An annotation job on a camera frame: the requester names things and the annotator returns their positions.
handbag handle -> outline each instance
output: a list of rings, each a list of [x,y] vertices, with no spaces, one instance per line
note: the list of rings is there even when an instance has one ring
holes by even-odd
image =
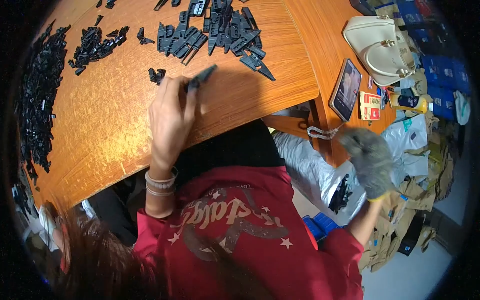
[[[367,62],[367,65],[373,70],[375,71],[376,73],[379,73],[380,75],[384,75],[384,76],[388,76],[388,77],[400,77],[400,78],[405,78],[409,75],[412,75],[411,72],[409,72],[408,70],[406,69],[399,69],[400,70],[400,74],[397,74],[397,73],[389,73],[389,72],[384,72],[384,71],[381,71],[377,68],[375,68],[371,63],[370,61],[368,60],[368,56],[370,55],[370,51],[373,49],[374,46],[376,45],[379,45],[381,47],[393,47],[395,46],[396,42],[394,40],[391,40],[391,39],[387,39],[387,40],[383,40],[383,41],[380,41],[380,42],[377,42],[373,45],[371,45],[368,50],[365,52],[365,61]]]

wooden table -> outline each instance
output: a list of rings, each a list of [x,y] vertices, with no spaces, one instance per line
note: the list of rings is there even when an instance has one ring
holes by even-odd
[[[309,120],[293,117],[268,116],[264,121],[270,127],[308,139],[306,128],[314,125],[321,130],[331,130],[342,124],[342,120],[329,107],[335,83],[345,58],[353,63],[363,75],[360,90],[376,94],[376,86],[368,89],[368,73],[358,61],[355,53],[344,40],[343,28],[353,16],[361,15],[351,7],[348,0],[283,0],[302,37],[309,58],[312,62],[320,94],[310,102],[312,114]],[[395,119],[395,110],[389,105],[380,113],[380,120],[368,126],[359,116],[358,104],[355,104],[350,122],[343,127],[366,127],[381,133]],[[347,153],[336,141],[312,139],[313,147],[324,154],[326,161],[339,166],[347,159]]]
[[[46,20],[48,24],[57,19],[54,30],[72,25],[65,38],[65,60],[80,45],[82,28],[93,26],[99,14],[104,16],[99,24],[104,35],[126,25],[130,31],[113,54],[91,63],[78,77],[65,63],[53,107],[57,118],[48,155],[50,173],[36,166],[40,192],[33,190],[33,196],[37,205],[52,199],[74,205],[148,166],[147,108],[156,90],[149,81],[150,67],[167,69],[172,77],[192,77],[213,63],[219,65],[200,92],[206,114],[196,122],[189,145],[319,95],[309,55],[282,0],[233,1],[234,9],[248,6],[255,16],[267,52],[264,63],[275,82],[250,71],[222,48],[209,57],[204,45],[184,67],[179,59],[158,53],[156,45],[139,45],[140,27],[145,28],[146,37],[155,39],[158,22],[176,26],[187,0],[176,8],[168,2],[159,12],[153,11],[158,0],[118,0],[112,10],[103,2],[96,8],[97,0],[62,0]],[[202,24],[203,18],[191,18],[190,25],[202,28]]]

smartphone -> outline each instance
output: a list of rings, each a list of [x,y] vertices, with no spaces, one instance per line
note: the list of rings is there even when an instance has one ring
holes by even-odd
[[[360,71],[350,59],[345,59],[329,103],[334,112],[345,122],[350,121],[352,116],[360,82]]]

hand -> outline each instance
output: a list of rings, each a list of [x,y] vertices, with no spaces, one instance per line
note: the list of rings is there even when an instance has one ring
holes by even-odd
[[[197,89],[189,88],[185,95],[188,81],[186,77],[165,77],[148,109],[153,137],[151,176],[153,168],[170,174],[195,121]]]
[[[350,154],[359,183],[367,199],[377,199],[393,188],[390,180],[392,155],[386,141],[365,128],[348,129],[340,143]]]

white handbag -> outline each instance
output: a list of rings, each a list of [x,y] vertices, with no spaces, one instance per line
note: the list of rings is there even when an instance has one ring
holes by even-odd
[[[388,16],[353,17],[343,37],[377,85],[390,85],[415,73],[407,42]]]

